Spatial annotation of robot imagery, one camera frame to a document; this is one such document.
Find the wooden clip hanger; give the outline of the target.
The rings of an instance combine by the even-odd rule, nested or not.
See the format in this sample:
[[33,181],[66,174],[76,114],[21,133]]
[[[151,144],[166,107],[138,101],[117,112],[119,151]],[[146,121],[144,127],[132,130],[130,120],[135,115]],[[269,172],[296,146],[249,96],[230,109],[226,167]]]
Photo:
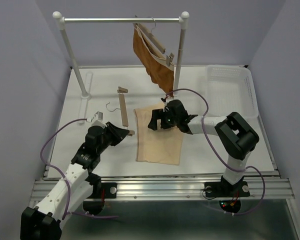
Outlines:
[[117,88],[117,95],[118,95],[118,104],[119,107],[110,109],[109,104],[110,102],[107,102],[105,104],[105,108],[108,112],[115,112],[116,110],[119,111],[120,113],[120,127],[122,127],[124,130],[128,130],[128,136],[132,137],[136,134],[134,130],[128,129],[129,125],[129,118],[128,118],[128,110],[127,110],[127,105],[126,105],[126,98],[125,94],[127,94],[129,90],[125,87],[119,86]]

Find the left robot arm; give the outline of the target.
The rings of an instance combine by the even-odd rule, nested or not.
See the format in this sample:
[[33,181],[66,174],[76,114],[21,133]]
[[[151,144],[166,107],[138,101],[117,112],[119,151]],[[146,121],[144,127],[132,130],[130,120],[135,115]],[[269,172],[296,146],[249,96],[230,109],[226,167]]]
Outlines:
[[23,211],[20,239],[59,240],[70,217],[79,214],[76,210],[83,201],[101,193],[101,178],[93,173],[101,154],[130,134],[128,129],[110,122],[89,127],[67,170],[55,168],[61,175],[57,184],[38,204]]

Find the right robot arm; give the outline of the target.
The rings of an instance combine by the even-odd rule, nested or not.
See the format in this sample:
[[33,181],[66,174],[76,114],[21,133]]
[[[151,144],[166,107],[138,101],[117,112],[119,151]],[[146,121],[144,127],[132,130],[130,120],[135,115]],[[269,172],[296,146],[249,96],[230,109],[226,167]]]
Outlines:
[[[260,140],[256,131],[238,112],[224,117],[188,114],[180,100],[169,101],[163,108],[154,109],[147,127],[153,131],[177,127],[185,134],[204,134],[212,151],[225,166],[221,180],[217,183],[225,195],[232,195],[240,188],[248,158]],[[217,153],[209,135],[219,137],[228,154],[227,161]]]

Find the beige underwear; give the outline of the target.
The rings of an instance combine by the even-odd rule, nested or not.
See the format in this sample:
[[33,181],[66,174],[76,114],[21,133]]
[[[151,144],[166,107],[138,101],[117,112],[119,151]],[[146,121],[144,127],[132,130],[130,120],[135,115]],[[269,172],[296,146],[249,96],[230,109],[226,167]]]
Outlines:
[[134,109],[137,125],[137,162],[166,165],[180,164],[184,134],[177,127],[149,129],[152,110],[162,109],[162,102]]

